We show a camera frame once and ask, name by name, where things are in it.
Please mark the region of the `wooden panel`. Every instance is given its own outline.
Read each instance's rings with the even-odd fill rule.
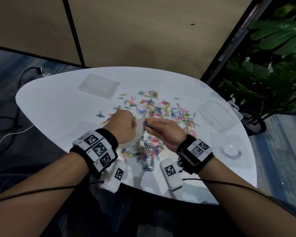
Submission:
[[[150,67],[199,79],[251,1],[69,0],[69,4],[87,66]]]
[[[0,0],[0,46],[81,64],[62,0]]]

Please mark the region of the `person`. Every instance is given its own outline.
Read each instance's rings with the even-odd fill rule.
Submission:
[[[187,138],[179,125],[161,118],[146,119],[146,131],[176,152]],[[133,115],[117,110],[104,126],[118,144],[135,136]],[[69,152],[36,174],[0,194],[0,198],[37,189],[78,185],[89,172],[84,158]],[[198,173],[201,179],[243,185],[261,192],[213,157]],[[246,236],[296,236],[296,217],[276,203],[251,190],[204,181],[209,191]],[[0,202],[0,237],[40,236],[73,189],[40,192]]]

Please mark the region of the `black plant pot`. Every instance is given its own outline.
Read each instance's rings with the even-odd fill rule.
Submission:
[[[241,114],[243,115],[241,123],[245,127],[248,136],[258,135],[266,131],[265,122],[260,117],[257,117],[256,113],[252,111],[242,111]]]

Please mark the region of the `white cable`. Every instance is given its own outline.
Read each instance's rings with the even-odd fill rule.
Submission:
[[[24,131],[21,131],[21,132],[17,132],[17,133],[10,133],[10,134],[7,134],[7,135],[5,135],[1,140],[0,140],[0,143],[2,142],[2,140],[5,138],[5,137],[7,137],[8,135],[15,135],[15,134],[21,134],[21,133],[23,133],[23,132],[26,132],[26,131],[28,131],[30,128],[32,128],[34,125],[32,125],[31,127],[29,127],[29,128],[27,128],[26,130],[24,130]]]

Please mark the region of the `table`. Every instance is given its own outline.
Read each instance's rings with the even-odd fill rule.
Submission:
[[[112,101],[78,89],[90,73],[121,82]],[[197,113],[197,108],[210,100],[224,101],[202,81],[178,73],[141,67],[100,67],[70,71],[31,81],[18,91],[16,103],[48,139],[68,152],[72,147],[72,141],[88,130],[100,128],[99,123],[115,112],[113,107],[121,105],[124,108],[127,104],[123,103],[127,99],[130,100],[130,96],[137,101],[149,99],[137,95],[138,91],[144,91],[148,96],[148,91],[155,91],[158,93],[158,100],[153,99],[156,103],[165,100],[171,102],[171,107],[178,103],[191,114]],[[136,112],[136,107],[131,107],[130,111],[138,118],[142,117]],[[199,125],[195,129],[199,138],[212,145],[210,134],[217,131],[206,125],[198,114],[195,115],[194,122]],[[239,122],[227,133],[240,135],[249,150],[249,168],[230,168],[250,184],[257,186],[253,150],[244,127]],[[119,159],[123,159],[121,151],[118,151],[118,155]],[[160,161],[166,158],[177,160],[177,155],[167,149],[163,150],[159,157]],[[135,157],[127,157],[127,169],[122,183],[172,199],[194,203],[217,203],[202,181],[187,180],[181,189],[169,192],[158,164],[156,161],[154,171],[143,171]],[[182,172],[181,175],[182,178],[198,178],[197,175],[189,175],[186,172]]]

